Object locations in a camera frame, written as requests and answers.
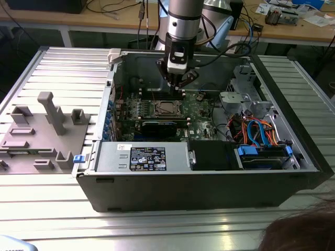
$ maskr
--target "power supply label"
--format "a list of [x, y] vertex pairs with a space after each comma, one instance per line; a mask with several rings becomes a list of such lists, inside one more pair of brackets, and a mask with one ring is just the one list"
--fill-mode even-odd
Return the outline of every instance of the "power supply label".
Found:
[[131, 171], [166, 171], [164, 147], [132, 147], [130, 150]]

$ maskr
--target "small white label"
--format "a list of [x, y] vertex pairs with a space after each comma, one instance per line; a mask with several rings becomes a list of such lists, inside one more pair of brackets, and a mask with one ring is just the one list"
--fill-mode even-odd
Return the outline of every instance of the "small white label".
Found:
[[118, 144], [117, 145], [117, 150], [119, 151], [130, 151], [131, 149], [131, 144]]

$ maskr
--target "wooden table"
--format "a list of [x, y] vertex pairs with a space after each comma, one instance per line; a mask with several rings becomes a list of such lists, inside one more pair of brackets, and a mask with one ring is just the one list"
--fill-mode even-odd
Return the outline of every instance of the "wooden table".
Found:
[[[101, 4], [109, 4], [117, 2], [117, 0], [101, 0]], [[285, 43], [285, 44], [304, 44], [328, 46], [335, 34], [332, 26], [318, 27], [304, 20], [299, 20], [297, 26], [290, 25], [266, 25], [264, 15], [255, 14], [256, 6], [263, 2], [261, 0], [245, 0], [249, 15], [256, 19], [254, 22], [264, 26], [260, 42], [269, 43]], [[112, 10], [122, 8], [127, 5], [134, 4], [135, 0], [125, 0], [122, 4], [109, 6], [107, 9]], [[69, 31], [94, 31], [106, 33], [137, 33], [139, 19], [138, 12], [140, 5], [133, 6], [118, 11], [115, 20], [101, 13], [94, 13], [88, 9], [83, 9], [81, 14], [66, 14], [54, 12], [36, 12], [28, 10], [10, 10], [6, 6], [10, 15], [23, 27], [56, 29], [59, 30], [64, 46], [72, 47]], [[91, 9], [100, 10], [99, 1], [96, 0], [90, 5]], [[323, 11], [334, 12], [335, 7], [324, 5]], [[8, 15], [0, 9], [0, 26], [16, 26], [16, 24], [8, 17]], [[158, 26], [157, 4], [149, 4], [149, 34], [154, 34]], [[146, 21], [142, 22], [141, 34], [146, 33]], [[235, 31], [228, 33], [227, 40], [236, 42], [243, 40], [248, 34], [242, 22], [238, 23]]]

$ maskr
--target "person's hair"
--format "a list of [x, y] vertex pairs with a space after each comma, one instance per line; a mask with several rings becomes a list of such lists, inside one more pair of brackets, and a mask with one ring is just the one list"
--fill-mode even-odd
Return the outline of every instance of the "person's hair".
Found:
[[265, 230], [259, 251], [334, 251], [335, 200], [301, 214], [272, 222]]

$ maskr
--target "motherboard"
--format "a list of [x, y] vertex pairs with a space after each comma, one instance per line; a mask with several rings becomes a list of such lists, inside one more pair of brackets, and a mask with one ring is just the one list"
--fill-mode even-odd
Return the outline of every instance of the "motherboard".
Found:
[[183, 91], [176, 99], [155, 92], [132, 93], [115, 102], [118, 141], [186, 142], [217, 140], [214, 105], [206, 93]]

